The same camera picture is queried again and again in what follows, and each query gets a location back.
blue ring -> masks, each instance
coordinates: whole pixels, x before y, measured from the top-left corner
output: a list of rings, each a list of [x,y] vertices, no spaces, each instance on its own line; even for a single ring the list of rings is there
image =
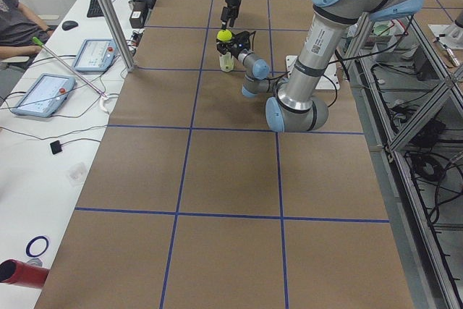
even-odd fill
[[[45,245],[45,249],[41,252],[41,253],[38,253],[37,255],[33,255],[32,253],[30,253],[30,247],[32,246],[32,244],[34,242],[36,242],[37,240],[40,240],[40,239],[43,239],[45,240],[46,242],[46,245]],[[27,244],[26,246],[26,254],[29,256],[29,257],[38,257],[38,256],[41,256],[43,255],[47,250],[48,250],[48,246],[50,245],[50,240],[48,240],[47,237],[45,237],[44,235],[39,235],[38,237],[35,237],[34,239],[32,239],[31,241],[29,241],[29,243]]]

tablet screen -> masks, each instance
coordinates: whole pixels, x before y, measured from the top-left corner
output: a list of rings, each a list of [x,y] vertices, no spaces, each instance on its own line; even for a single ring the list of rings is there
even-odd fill
[[[68,81],[65,77],[44,75],[40,82],[22,100],[17,109],[22,111],[44,112],[53,102],[59,89]]]
[[[87,41],[75,68],[99,68],[108,52],[109,41]]]

red cylinder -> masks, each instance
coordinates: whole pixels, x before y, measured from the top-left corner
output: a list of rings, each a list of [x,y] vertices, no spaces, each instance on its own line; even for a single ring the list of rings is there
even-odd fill
[[[0,264],[0,283],[41,289],[49,270],[17,260]]]

black box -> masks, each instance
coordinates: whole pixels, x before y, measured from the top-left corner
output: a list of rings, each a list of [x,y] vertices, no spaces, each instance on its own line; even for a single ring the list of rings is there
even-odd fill
[[[146,17],[148,16],[148,5],[144,1],[134,1],[133,10],[130,14],[130,25],[132,28],[145,27]]]

yellow ball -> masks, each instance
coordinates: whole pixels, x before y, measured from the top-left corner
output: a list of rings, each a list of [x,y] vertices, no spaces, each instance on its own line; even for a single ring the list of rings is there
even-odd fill
[[[217,33],[217,40],[219,41],[230,41],[233,37],[233,34],[228,29],[221,29]]]

